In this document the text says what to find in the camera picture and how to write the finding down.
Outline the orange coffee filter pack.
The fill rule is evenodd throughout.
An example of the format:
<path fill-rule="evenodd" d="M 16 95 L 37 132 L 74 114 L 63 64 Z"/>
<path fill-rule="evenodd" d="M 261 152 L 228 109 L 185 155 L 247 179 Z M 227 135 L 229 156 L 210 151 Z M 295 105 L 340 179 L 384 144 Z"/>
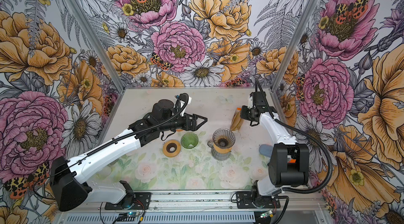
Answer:
<path fill-rule="evenodd" d="M 230 125 L 231 131 L 238 131 L 243 125 L 244 120 L 241 118 L 241 108 L 237 108 L 235 110 L 234 116 L 232 118 L 232 122 Z"/>

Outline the clear grey glass dripper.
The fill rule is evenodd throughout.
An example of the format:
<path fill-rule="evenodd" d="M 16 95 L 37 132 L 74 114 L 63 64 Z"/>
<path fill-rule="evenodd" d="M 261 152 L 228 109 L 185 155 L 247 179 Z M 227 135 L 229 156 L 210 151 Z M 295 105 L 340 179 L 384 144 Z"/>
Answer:
<path fill-rule="evenodd" d="M 219 149 L 230 149 L 235 141 L 236 137 L 230 129 L 220 128 L 213 133 L 213 143 Z"/>

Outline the wooden ring holder front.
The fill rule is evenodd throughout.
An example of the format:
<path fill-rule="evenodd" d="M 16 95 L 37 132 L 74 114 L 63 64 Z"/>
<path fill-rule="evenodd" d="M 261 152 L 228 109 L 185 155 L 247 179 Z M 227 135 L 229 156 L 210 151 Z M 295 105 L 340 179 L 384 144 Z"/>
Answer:
<path fill-rule="evenodd" d="M 220 154 L 227 154 L 231 152 L 232 147 L 226 146 L 225 148 L 221 148 L 220 146 L 217 146 L 216 144 L 213 144 L 213 148 L 215 149 L 216 152 Z"/>

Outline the clear grey glass carafe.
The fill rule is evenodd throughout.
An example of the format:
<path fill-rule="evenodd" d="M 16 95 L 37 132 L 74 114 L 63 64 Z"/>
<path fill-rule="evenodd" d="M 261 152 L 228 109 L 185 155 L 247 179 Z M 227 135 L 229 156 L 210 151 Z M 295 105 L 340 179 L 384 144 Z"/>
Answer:
<path fill-rule="evenodd" d="M 207 145 L 208 147 L 210 147 L 210 153 L 212 157 L 215 158 L 216 160 L 224 161 L 230 157 L 231 149 L 227 149 L 226 152 L 218 151 L 213 141 L 209 141 Z"/>

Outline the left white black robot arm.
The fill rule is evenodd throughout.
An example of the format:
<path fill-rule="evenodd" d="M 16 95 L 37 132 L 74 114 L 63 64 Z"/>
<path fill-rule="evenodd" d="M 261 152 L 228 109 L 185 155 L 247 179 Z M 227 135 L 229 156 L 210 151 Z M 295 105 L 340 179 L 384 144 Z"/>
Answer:
<path fill-rule="evenodd" d="M 178 96 L 176 102 L 162 99 L 153 105 L 151 112 L 106 143 L 81 155 L 53 161 L 49 183 L 59 211 L 71 211 L 83 203 L 105 203 L 122 210 L 140 205 L 126 181 L 101 186 L 91 185 L 88 180 L 127 153 L 163 138 L 165 132 L 173 135 L 177 130 L 197 131 L 208 119 L 186 113 L 190 101 L 186 93 Z"/>

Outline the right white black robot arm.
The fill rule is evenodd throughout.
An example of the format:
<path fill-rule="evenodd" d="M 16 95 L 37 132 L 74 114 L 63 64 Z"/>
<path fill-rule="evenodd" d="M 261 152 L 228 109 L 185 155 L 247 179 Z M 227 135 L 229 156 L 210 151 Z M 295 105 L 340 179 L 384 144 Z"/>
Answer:
<path fill-rule="evenodd" d="M 250 94 L 248 105 L 242 106 L 241 118 L 250 126 L 262 126 L 268 132 L 271 147 L 267 165 L 268 176 L 256 182 L 256 190 L 261 196 L 276 196 L 283 192 L 298 194 L 311 193 L 306 186 L 309 178 L 309 150 L 297 142 L 287 130 L 287 124 L 279 119 L 274 107 L 268 104 L 263 91 Z"/>

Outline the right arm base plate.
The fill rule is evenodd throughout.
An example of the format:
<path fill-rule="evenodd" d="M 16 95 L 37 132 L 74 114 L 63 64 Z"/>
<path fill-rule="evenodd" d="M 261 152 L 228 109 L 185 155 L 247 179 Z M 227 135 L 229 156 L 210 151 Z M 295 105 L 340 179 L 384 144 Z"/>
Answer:
<path fill-rule="evenodd" d="M 275 209 L 280 208 L 280 201 L 270 196 L 253 196 L 251 191 L 238 191 L 231 199 L 238 209 Z"/>

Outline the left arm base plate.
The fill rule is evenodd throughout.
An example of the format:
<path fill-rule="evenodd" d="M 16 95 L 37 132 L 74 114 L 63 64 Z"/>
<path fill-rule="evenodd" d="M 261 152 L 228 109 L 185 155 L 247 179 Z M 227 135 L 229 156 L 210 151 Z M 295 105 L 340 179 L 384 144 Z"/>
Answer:
<path fill-rule="evenodd" d="M 150 192 L 134 192 L 127 194 L 120 202 L 106 203 L 105 210 L 148 210 L 152 194 Z"/>

